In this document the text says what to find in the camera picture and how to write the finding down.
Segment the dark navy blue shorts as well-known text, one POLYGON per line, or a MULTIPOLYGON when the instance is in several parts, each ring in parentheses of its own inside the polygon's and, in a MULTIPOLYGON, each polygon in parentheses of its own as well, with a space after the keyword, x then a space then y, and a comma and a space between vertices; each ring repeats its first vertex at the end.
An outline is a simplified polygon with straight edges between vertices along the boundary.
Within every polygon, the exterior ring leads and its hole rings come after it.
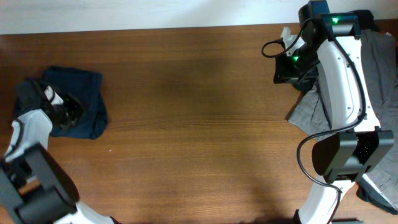
POLYGON ((55 123, 55 114, 48 115, 53 122, 51 136, 94 140, 104 133, 108 116, 101 95, 102 74, 77 68, 51 66, 44 71, 41 78, 35 79, 55 86, 61 98, 67 93, 77 97, 85 110, 78 125, 70 129, 60 129, 55 123))

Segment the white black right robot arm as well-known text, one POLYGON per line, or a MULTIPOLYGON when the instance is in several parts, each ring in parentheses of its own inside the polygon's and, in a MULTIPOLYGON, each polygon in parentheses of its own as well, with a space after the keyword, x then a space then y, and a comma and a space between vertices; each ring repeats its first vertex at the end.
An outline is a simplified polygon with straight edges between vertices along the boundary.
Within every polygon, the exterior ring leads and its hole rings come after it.
POLYGON ((275 83, 318 81, 331 128, 312 135, 316 176, 294 223, 331 223, 352 186, 371 172, 394 145, 369 99, 361 63, 361 30, 351 12, 332 13, 326 1, 299 10, 300 32, 282 31, 275 55, 275 83))

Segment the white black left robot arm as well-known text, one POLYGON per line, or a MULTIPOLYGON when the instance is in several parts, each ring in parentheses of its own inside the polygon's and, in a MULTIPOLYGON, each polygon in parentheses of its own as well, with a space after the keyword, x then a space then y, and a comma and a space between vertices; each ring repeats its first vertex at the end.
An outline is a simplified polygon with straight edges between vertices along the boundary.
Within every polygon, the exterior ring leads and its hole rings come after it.
POLYGON ((105 223, 80 200, 76 185, 48 153, 53 128, 45 109, 61 105, 55 96, 42 96, 39 107, 12 122, 9 149, 1 159, 1 205, 14 223, 105 223))

